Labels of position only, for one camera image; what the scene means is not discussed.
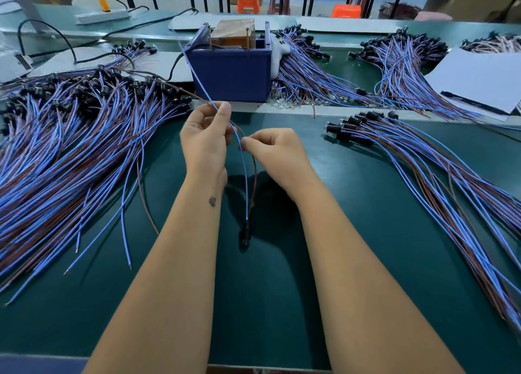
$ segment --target forearm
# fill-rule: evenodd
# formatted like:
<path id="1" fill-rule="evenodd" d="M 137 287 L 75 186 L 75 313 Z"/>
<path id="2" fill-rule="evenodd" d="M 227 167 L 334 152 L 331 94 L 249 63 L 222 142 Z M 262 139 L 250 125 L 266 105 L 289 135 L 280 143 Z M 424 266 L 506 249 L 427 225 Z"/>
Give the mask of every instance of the forearm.
<path id="1" fill-rule="evenodd" d="M 186 178 L 85 373 L 205 372 L 222 198 L 218 190 L 208 180 Z"/>
<path id="2" fill-rule="evenodd" d="M 322 182 L 297 206 L 333 372 L 463 373 Z"/>

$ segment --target person's left hand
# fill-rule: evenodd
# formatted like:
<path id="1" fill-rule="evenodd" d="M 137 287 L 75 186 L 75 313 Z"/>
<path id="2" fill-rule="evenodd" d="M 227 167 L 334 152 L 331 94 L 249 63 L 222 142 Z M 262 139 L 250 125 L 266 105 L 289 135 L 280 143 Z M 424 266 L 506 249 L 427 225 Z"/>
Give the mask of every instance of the person's left hand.
<path id="1" fill-rule="evenodd" d="M 222 193 L 228 181 L 225 168 L 226 146 L 231 143 L 231 106 L 215 102 L 195 108 L 181 130 L 181 147 L 186 161 L 186 175 L 207 183 L 217 183 Z"/>

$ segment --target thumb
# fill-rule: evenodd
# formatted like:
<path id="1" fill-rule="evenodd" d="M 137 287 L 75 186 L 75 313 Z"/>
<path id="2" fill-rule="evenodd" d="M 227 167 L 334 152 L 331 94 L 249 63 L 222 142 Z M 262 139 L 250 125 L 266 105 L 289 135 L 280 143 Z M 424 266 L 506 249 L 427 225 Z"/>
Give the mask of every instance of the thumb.
<path id="1" fill-rule="evenodd" d="M 226 134 L 226 129 L 230 123 L 230 118 L 231 106 L 228 102 L 222 102 L 209 128 L 215 131 L 218 135 L 224 135 Z"/>
<path id="2" fill-rule="evenodd" d="M 243 137 L 241 139 L 241 145 L 244 151 L 250 153 L 253 157 L 258 158 L 259 160 L 268 148 L 268 145 L 250 137 Z"/>

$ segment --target green work table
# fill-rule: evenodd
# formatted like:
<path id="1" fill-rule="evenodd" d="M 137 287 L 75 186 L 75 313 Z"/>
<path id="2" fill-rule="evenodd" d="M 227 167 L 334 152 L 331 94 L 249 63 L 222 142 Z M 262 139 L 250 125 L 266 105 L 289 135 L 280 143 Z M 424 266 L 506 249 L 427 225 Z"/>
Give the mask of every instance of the green work table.
<path id="1" fill-rule="evenodd" d="M 444 31 L 451 38 L 451 45 L 457 45 L 466 37 L 488 34 L 496 28 L 492 25 L 416 23 L 411 29 L 437 36 L 441 35 L 436 33 L 438 27 L 438 32 Z M 458 26 L 470 28 L 456 34 Z M 503 26 L 502 30 L 521 32 L 518 26 Z M 355 79 L 357 64 L 349 66 L 351 61 L 345 58 L 346 54 L 340 52 L 337 63 L 329 68 Z M 374 85 L 378 74 L 370 66 L 366 68 L 361 72 L 366 75 L 365 85 Z M 319 177 L 467 373 L 521 372 L 521 348 L 515 334 L 489 304 L 450 239 L 387 159 L 375 150 L 325 137 L 323 123 L 334 121 L 334 117 L 246 113 L 240 112 L 240 105 L 233 110 L 232 120 L 246 134 L 268 127 L 296 130 Z M 182 124 L 177 120 L 160 127 L 146 148 L 145 196 L 158 226 L 165 222 L 185 178 L 179 141 Z M 445 143 L 487 180 L 521 197 L 518 142 L 476 125 L 432 121 L 411 124 Z M 253 238 L 247 251 L 239 249 L 245 193 L 242 160 L 234 147 L 230 146 L 226 161 L 229 177 L 221 210 L 209 363 L 327 370 L 330 366 L 300 216 L 294 203 L 259 165 L 251 213 Z M 246 160 L 251 186 L 253 166 L 249 158 Z M 120 190 L 115 192 L 88 225 L 82 247 L 113 216 L 120 206 L 120 194 Z M 521 277 L 505 254 L 470 208 L 467 212 L 492 261 L 520 285 Z M 119 222 L 114 222 L 85 257 L 63 275 L 75 259 L 74 248 L 69 249 L 15 303 L 0 308 L 0 353 L 91 354 L 156 238 L 139 194 L 128 204 L 125 220 L 134 270 L 127 265 Z M 521 256 L 519 246 L 512 247 Z M 0 296 L 0 304 L 15 291 L 16 286 Z"/>

